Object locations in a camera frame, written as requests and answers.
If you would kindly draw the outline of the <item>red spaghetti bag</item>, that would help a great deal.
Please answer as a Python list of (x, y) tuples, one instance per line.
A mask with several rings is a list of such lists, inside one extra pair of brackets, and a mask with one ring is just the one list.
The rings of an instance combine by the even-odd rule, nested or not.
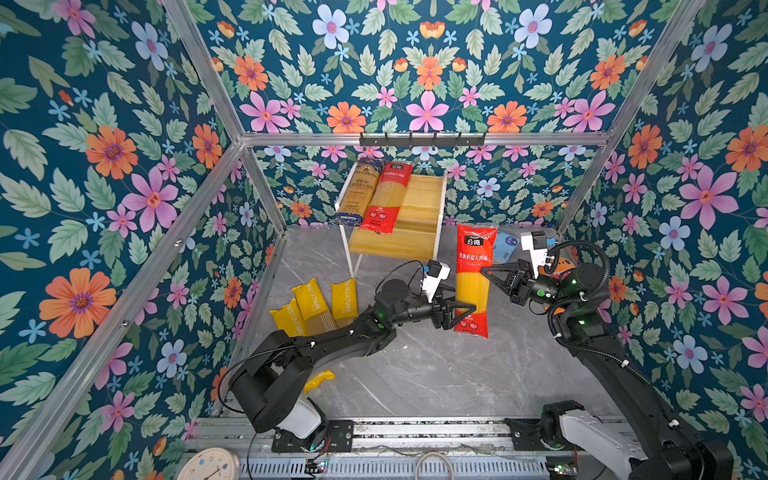
[(457, 308), (463, 318), (454, 327), (456, 332), (488, 338), (487, 303), (490, 280), (482, 269), (493, 264), (493, 250), (498, 229), (492, 226), (459, 225), (457, 231), (456, 300), (475, 306)]
[(393, 233), (412, 172), (411, 164), (386, 164), (363, 218), (361, 230), (385, 235)]

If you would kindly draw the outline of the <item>blue gold spaghetti bag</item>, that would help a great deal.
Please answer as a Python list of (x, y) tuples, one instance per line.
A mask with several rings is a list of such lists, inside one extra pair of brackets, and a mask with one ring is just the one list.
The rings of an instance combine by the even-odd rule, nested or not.
[(383, 169), (382, 161), (363, 160), (356, 164), (337, 208), (339, 223), (352, 226), (362, 223)]

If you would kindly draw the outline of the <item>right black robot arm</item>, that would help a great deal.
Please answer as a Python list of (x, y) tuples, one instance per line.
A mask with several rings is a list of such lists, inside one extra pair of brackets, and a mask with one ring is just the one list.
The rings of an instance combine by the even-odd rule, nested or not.
[(602, 319), (609, 298), (606, 265), (585, 263), (553, 277), (518, 260), (482, 268), (482, 274), (514, 304), (546, 306), (554, 340), (600, 382), (635, 436), (610, 430), (581, 406), (555, 405), (547, 423), (551, 435), (589, 452), (619, 479), (729, 479), (734, 456), (727, 446), (705, 439), (632, 366), (618, 335)]

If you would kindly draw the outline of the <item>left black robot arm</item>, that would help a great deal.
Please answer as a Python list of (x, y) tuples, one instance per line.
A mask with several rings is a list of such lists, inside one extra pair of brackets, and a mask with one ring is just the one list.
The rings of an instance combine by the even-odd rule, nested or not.
[(231, 373), (229, 390), (255, 432), (280, 428), (315, 371), (385, 349), (406, 323), (429, 320), (436, 329), (450, 330), (475, 312), (475, 305), (457, 300), (452, 291), (439, 286), (432, 297), (415, 295), (405, 281), (388, 280), (373, 304), (343, 328), (304, 337), (282, 330), (268, 335)]

